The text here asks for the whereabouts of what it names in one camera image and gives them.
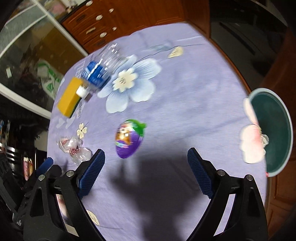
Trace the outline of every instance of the blue gripper pad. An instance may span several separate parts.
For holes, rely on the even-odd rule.
[[[201,158],[195,148],[190,148],[187,153],[188,164],[198,182],[200,190],[209,199],[212,199],[215,192],[213,189],[213,181],[216,169],[209,161]]]
[[[100,152],[91,158],[92,163],[89,165],[88,169],[84,172],[79,180],[79,192],[78,196],[81,199],[87,196],[96,181],[100,171],[105,164],[105,153],[100,150]]]

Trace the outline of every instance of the purple tablecloth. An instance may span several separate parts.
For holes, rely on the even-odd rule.
[[[48,156],[64,170],[77,166],[59,149],[57,140],[76,135],[79,123],[88,128],[83,146],[93,153],[98,148],[105,152],[105,165],[82,202],[98,218],[98,229],[106,240],[188,238],[210,201],[202,195],[187,164],[191,147],[229,175],[253,175],[265,201],[265,162],[246,164],[239,149],[239,133],[250,124],[242,107],[246,93],[221,54],[186,23],[146,28],[116,42],[125,56],[135,54],[141,59],[150,55],[162,67],[151,79],[156,90],[150,100],[130,101],[125,111],[108,114],[106,98],[93,96],[74,119],[65,122],[57,103],[71,78],[80,76],[90,55],[65,75],[48,137]],[[170,46],[182,46],[183,55],[168,59]],[[136,153],[120,159],[115,132],[127,119],[145,122],[147,128]],[[233,199],[229,198],[217,233],[226,225]]]

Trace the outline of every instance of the blue bottle label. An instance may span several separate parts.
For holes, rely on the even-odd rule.
[[[99,65],[95,61],[92,61],[84,69],[81,77],[95,85],[97,88],[101,88],[107,81],[109,75],[103,66]]]

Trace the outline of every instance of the white bottle cap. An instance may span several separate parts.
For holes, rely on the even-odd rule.
[[[87,95],[89,94],[89,91],[85,89],[83,86],[79,86],[78,90],[76,91],[76,94],[82,98],[85,99]]]

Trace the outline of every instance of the metal screw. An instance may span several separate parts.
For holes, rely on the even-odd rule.
[[[253,176],[252,176],[252,175],[247,175],[246,178],[247,178],[249,181],[253,181]]]
[[[219,169],[219,170],[217,171],[217,173],[218,173],[219,176],[224,176],[224,175],[225,175],[225,171],[223,171],[223,170],[221,170],[221,169]]]
[[[74,175],[74,171],[72,171],[72,170],[67,171],[66,175],[67,175],[67,177],[71,177]]]
[[[41,174],[41,175],[38,177],[38,180],[39,180],[39,181],[42,181],[44,178],[45,178],[45,176],[44,176],[43,174]]]

